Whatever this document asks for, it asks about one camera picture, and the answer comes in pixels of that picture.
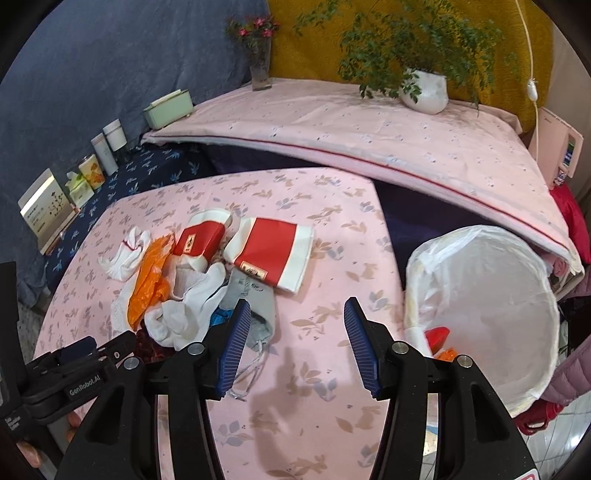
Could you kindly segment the left human hand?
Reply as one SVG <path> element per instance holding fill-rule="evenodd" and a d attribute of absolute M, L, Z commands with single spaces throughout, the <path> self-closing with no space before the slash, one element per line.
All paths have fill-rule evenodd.
<path fill-rule="evenodd" d="M 72 411 L 60 420 L 40 427 L 26 440 L 19 440 L 16 446 L 33 469 L 40 470 L 47 462 L 57 468 L 58 462 L 51 459 L 51 453 L 57 453 L 58 458 L 61 459 L 81 422 L 78 413 Z"/>

